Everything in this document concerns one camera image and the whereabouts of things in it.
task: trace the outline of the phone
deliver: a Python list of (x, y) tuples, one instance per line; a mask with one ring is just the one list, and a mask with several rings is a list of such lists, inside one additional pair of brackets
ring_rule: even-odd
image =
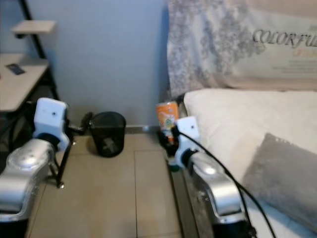
[(20, 74), (25, 73), (25, 71), (23, 69), (21, 69), (21, 67), (19, 65), (17, 65), (16, 63), (8, 64), (6, 67), (8, 69), (10, 69), (11, 72), (13, 72), (15, 75), (20, 75)]

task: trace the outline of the desk top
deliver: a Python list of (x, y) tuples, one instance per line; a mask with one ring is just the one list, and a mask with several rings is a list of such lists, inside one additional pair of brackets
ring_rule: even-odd
[[(16, 63), (25, 73), (15, 75), (6, 65)], [(41, 79), (49, 63), (23, 54), (0, 54), (0, 112), (14, 112)]]

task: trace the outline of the gray pillow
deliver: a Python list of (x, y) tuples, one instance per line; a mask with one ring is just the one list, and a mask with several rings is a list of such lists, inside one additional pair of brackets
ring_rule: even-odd
[(317, 155), (266, 134), (243, 178), (245, 187), (317, 232)]

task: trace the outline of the wire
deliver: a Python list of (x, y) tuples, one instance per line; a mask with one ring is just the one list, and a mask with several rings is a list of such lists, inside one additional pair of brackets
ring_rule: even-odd
[(194, 140), (193, 138), (191, 138), (190, 136), (180, 132), (177, 130), (177, 132), (180, 134), (180, 135), (183, 135), (185, 136), (186, 138), (188, 138), (189, 140), (191, 140), (192, 142), (194, 142), (196, 145), (198, 145), (200, 148), (202, 148), (204, 150), (204, 152), (212, 157), (214, 160), (216, 160), (217, 163), (219, 163), (219, 165), (224, 169), (225, 173), (234, 181), (234, 183), (237, 185), (237, 187), (239, 188), (239, 192), (240, 192), (240, 196), (241, 196), (241, 200), (242, 200), (242, 203), (243, 203), (243, 207), (244, 207), (244, 210), (245, 210), (245, 213), (246, 213), (246, 217), (247, 217), (247, 220), (250, 224), (250, 226), (252, 226), (251, 224), (251, 220), (250, 220), (250, 215), (249, 215), (249, 212), (248, 212), (248, 209), (247, 209), (247, 205), (246, 205), (246, 202), (245, 202), (245, 199), (243, 197), (243, 194), (241, 192), (244, 191), (248, 197), (251, 198), (251, 200), (255, 203), (255, 205), (258, 207), (259, 211), (261, 212), (262, 216), (264, 217), (265, 219), (265, 222), (271, 232), (271, 235), (273, 238), (276, 238), (276, 235), (274, 233), (274, 230), (273, 230), (273, 227), (271, 225), (271, 223), (269, 222), (263, 208), (261, 207), (261, 205), (259, 204), (259, 202), (253, 197), (253, 195), (243, 186), (241, 185), (232, 175), (232, 173), (227, 169), (227, 167), (219, 160), (217, 159), (211, 152), (209, 152), (202, 144), (200, 144), (199, 142), (197, 142), (196, 140)]

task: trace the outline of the shelf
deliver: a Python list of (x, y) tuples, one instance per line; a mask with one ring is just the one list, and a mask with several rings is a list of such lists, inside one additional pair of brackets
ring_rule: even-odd
[[(16, 63), (25, 73), (15, 75), (6, 65)], [(0, 54), (0, 111), (17, 110), (49, 67), (46, 59), (23, 54)]]
[(55, 21), (22, 21), (12, 29), (12, 32), (15, 34), (48, 34), (55, 25)]

